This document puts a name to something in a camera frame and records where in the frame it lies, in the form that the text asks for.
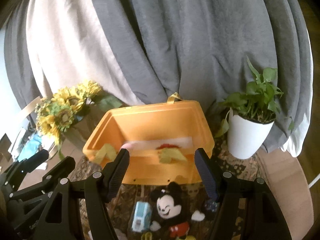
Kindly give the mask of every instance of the light blue toy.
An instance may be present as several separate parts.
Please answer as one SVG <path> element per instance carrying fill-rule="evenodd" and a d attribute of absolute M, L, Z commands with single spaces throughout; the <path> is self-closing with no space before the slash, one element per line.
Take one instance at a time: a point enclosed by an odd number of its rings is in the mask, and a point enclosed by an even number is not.
<path fill-rule="evenodd" d="M 149 203 L 138 201 L 134 211 L 132 231 L 141 233 L 148 230 L 151 222 L 152 209 Z"/>

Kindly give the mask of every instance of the patterned rug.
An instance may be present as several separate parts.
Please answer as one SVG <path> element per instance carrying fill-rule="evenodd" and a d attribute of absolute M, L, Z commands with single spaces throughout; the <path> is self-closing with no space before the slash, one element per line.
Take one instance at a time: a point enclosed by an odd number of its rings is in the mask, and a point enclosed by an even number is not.
<path fill-rule="evenodd" d="M 240 179 L 255 180 L 257 177 L 261 177 L 268 183 L 268 178 L 259 157 L 255 154 L 247 160 L 236 159 L 228 152 L 225 137 L 218 138 L 215 141 L 213 156 L 218 157 L 214 158 L 214 160 L 219 164 L 223 171 L 229 171 Z M 70 180 L 76 181 L 86 179 L 94 172 L 100 170 L 100 166 L 90 163 L 87 158 L 83 156 L 71 174 Z M 200 210 L 203 202 L 208 199 L 202 183 L 185 184 L 181 187 L 184 191 L 183 200 L 189 207 L 190 213 L 192 214 L 195 210 Z M 137 201 L 145 201 L 149 202 L 154 207 L 155 204 L 149 200 L 149 193 L 154 188 L 155 186 L 122 184 L 117 197 L 110 203 L 106 204 L 108 214 L 114 228 L 118 228 L 120 231 L 125 233 L 128 240 L 141 239 L 141 234 L 131 231 L 134 206 Z M 245 216 L 245 201 L 245 199 L 241 199 L 239 202 L 238 217 L 236 219 L 232 240 L 238 240 L 241 237 Z M 90 227 L 85 207 L 85 200 L 82 199 L 79 203 L 84 236 L 86 240 L 90 240 L 88 235 Z M 197 240 L 206 239 L 213 223 L 214 220 L 207 219 L 204 219 L 202 222 L 190 221 L 189 235 L 195 236 Z M 166 239 L 169 239 L 169 230 L 167 228 L 161 228 L 153 234 L 153 240 Z"/>

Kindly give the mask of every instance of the white cloth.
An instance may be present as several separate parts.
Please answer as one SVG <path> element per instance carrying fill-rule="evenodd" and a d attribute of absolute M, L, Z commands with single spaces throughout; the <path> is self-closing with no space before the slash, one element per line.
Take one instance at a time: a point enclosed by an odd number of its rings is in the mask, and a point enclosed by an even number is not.
<path fill-rule="evenodd" d="M 288 151 L 292 155 L 292 157 L 297 157 L 301 153 L 302 145 L 303 145 L 304 139 L 306 138 L 306 135 L 310 126 L 311 105 L 312 105 L 312 96 L 313 96 L 313 90 L 312 90 L 313 58 L 312 58 L 312 52 L 311 52 L 310 38 L 309 38 L 309 45 L 310 45 L 311 67 L 310 67 L 310 97 L 309 97 L 308 107 L 303 116 L 303 120 L 301 124 L 292 132 L 287 142 L 281 147 L 282 151 L 284 152 Z"/>
<path fill-rule="evenodd" d="M 92 0 L 30 0 L 26 34 L 43 96 L 88 79 L 128 105 L 143 104 L 123 76 Z"/>

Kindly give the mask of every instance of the white flower pot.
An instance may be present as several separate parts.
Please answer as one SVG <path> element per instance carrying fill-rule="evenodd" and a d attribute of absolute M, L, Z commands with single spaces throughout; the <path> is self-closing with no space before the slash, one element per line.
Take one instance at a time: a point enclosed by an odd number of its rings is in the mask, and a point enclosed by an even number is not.
<path fill-rule="evenodd" d="M 229 114 L 228 150 L 238 159 L 248 159 L 260 148 L 274 122 L 261 124 Z"/>

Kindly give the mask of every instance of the orange plastic box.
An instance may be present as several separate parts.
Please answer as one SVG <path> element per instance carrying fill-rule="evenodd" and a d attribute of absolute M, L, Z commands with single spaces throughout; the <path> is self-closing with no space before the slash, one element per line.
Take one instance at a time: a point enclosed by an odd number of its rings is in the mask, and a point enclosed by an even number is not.
<path fill-rule="evenodd" d="M 92 161 L 105 143 L 119 151 L 126 142 L 172 142 L 189 138 L 187 147 L 180 148 L 187 162 L 172 160 L 169 164 L 160 163 L 159 150 L 155 148 L 130 150 L 130 164 L 123 183 L 166 185 L 170 181 L 179 184 L 201 182 L 194 164 L 194 153 L 196 149 L 203 148 L 211 157 L 214 140 L 208 123 L 197 101 L 169 101 L 170 98 L 167 103 L 108 111 L 85 144 L 83 153 Z M 105 158 L 100 165 L 104 167 L 109 161 Z"/>

